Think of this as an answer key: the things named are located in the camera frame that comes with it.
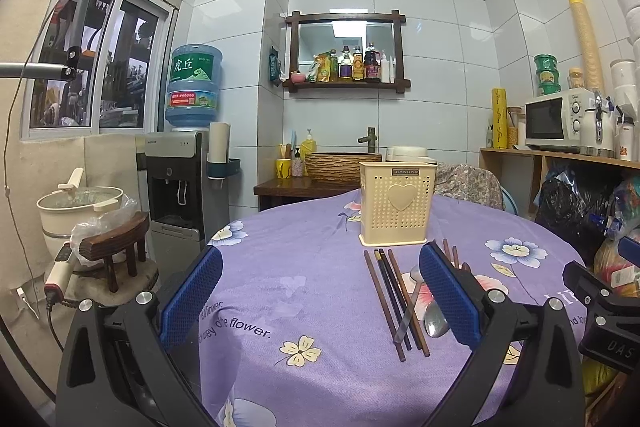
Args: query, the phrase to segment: microwave door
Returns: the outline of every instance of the microwave door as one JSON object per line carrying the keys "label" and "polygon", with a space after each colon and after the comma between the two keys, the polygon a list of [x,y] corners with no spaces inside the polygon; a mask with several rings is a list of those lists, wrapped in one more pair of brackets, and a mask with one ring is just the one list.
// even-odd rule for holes
{"label": "microwave door", "polygon": [[527,104],[527,139],[563,140],[562,98]]}

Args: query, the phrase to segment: plastic basket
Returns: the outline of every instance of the plastic basket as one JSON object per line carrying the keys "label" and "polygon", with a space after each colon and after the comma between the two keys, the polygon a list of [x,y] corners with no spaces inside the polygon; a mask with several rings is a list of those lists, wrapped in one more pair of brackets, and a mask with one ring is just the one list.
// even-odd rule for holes
{"label": "plastic basket", "polygon": [[360,162],[365,247],[426,242],[437,163]]}

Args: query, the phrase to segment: beige wall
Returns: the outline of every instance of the beige wall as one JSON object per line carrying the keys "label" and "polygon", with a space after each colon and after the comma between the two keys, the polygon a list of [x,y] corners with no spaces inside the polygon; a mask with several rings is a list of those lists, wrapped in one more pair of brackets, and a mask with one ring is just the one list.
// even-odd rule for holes
{"label": "beige wall", "polygon": [[[50,0],[0,0],[0,62],[25,60]],[[18,82],[0,79],[0,146],[6,137],[6,118]],[[20,118],[24,98],[24,83],[17,96],[11,117],[8,140],[7,176],[11,200],[20,235],[34,276],[44,273],[51,263],[42,238],[36,200],[57,189],[72,170],[83,167],[89,185],[115,185],[138,198],[138,179],[135,162],[135,140],[127,135],[77,137],[49,141],[20,141]],[[12,331],[18,345],[50,388],[55,389],[60,364],[60,350],[55,345],[43,317],[44,302],[40,302],[40,322],[25,309],[19,309],[11,289],[24,285],[30,274],[22,248],[12,224],[9,207],[0,193],[0,314]],[[56,306],[54,325],[63,340],[72,318],[72,310]],[[0,353],[15,369],[20,386],[35,405],[44,395],[30,382],[4,342]]]}

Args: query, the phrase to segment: window frame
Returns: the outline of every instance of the window frame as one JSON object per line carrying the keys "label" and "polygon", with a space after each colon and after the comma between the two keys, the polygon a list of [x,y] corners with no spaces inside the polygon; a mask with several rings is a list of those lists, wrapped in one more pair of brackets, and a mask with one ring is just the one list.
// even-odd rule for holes
{"label": "window frame", "polygon": [[[143,127],[100,127],[100,102],[102,100],[104,72],[108,58],[108,42],[110,42],[113,37],[114,22],[123,1],[124,0],[114,0],[106,15],[104,31],[100,36],[94,67],[88,77],[87,86],[90,90],[87,103],[87,107],[90,108],[89,126],[31,128],[31,102],[33,98],[34,80],[30,78],[26,81],[24,89],[22,118],[20,120],[21,140],[46,140],[114,133],[145,134],[159,130],[159,107],[162,96],[161,87],[166,83],[167,64],[170,61],[172,37],[178,12],[178,7],[174,7],[164,0],[127,0],[158,17],[158,24],[151,45],[146,78]],[[47,12],[49,12],[57,2],[58,0],[51,0]],[[31,60],[40,56],[45,38],[46,32],[43,32],[38,39]]]}

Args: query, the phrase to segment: window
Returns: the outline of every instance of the window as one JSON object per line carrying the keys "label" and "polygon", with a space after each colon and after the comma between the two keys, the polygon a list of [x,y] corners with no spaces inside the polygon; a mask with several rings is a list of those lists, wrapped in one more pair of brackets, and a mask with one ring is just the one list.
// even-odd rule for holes
{"label": "window", "polygon": [[[50,7],[35,60],[64,64],[76,2],[58,0]],[[163,0],[90,0],[78,76],[28,83],[22,137],[157,130],[174,12]]]}

